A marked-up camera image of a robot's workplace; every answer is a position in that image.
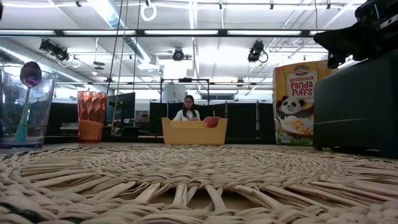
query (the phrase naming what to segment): faceted orange cup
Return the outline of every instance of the faceted orange cup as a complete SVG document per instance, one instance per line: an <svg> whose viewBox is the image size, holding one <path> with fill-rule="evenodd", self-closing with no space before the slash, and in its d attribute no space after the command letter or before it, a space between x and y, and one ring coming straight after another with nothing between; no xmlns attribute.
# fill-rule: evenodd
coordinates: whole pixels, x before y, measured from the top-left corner
<svg viewBox="0 0 398 224"><path fill-rule="evenodd" d="M106 113L106 95L104 93L79 91L77 99L79 141L102 141Z"/></svg>

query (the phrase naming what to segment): light fixture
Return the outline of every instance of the light fixture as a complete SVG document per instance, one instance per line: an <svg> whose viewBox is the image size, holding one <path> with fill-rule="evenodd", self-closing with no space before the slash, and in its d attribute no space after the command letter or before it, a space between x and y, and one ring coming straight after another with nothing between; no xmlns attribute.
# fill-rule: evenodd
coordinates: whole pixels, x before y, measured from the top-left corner
<svg viewBox="0 0 398 224"><path fill-rule="evenodd" d="M228 30L228 35L300 35L300 30Z"/></svg>
<svg viewBox="0 0 398 224"><path fill-rule="evenodd" d="M145 35L217 35L218 30L145 30Z"/></svg>
<svg viewBox="0 0 398 224"><path fill-rule="evenodd" d="M65 35L135 35L135 30L64 30Z"/></svg>
<svg viewBox="0 0 398 224"><path fill-rule="evenodd" d="M0 30L0 35L55 35L54 30Z"/></svg>
<svg viewBox="0 0 398 224"><path fill-rule="evenodd" d="M323 30L318 30L318 31L310 31L310 35L315 35L315 34L319 34L319 33L322 33L322 32L324 32Z"/></svg>

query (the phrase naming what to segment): cereal box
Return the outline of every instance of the cereal box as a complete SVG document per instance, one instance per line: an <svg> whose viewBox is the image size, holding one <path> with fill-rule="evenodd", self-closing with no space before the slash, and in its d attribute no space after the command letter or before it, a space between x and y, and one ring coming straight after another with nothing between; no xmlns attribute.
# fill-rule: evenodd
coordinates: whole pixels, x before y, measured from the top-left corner
<svg viewBox="0 0 398 224"><path fill-rule="evenodd" d="M327 61L274 69L274 120L278 144L312 145L315 83L331 75Z"/></svg>

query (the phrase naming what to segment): purple spoon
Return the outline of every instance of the purple spoon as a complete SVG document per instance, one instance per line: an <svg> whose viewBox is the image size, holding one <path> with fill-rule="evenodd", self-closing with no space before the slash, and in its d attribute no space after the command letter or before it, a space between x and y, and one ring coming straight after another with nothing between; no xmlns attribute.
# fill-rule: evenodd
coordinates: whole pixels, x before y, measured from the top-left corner
<svg viewBox="0 0 398 224"><path fill-rule="evenodd" d="M15 134L16 142L24 142L27 139L27 111L29 108L30 90L42 81L42 70L36 62L27 62L21 69L19 74L21 82L27 87L24 110L22 111L21 120L19 121L17 133Z"/></svg>

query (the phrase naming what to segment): woven placemat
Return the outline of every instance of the woven placemat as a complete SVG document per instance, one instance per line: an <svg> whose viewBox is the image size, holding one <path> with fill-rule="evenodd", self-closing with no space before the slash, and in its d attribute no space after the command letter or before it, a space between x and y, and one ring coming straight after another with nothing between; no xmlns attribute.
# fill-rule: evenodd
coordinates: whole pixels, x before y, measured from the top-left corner
<svg viewBox="0 0 398 224"><path fill-rule="evenodd" d="M170 192L172 203L153 202ZM193 208L199 192L211 200ZM255 206L228 208L234 194ZM397 199L398 162L315 151L133 145L0 156L0 223L396 224Z"/></svg>

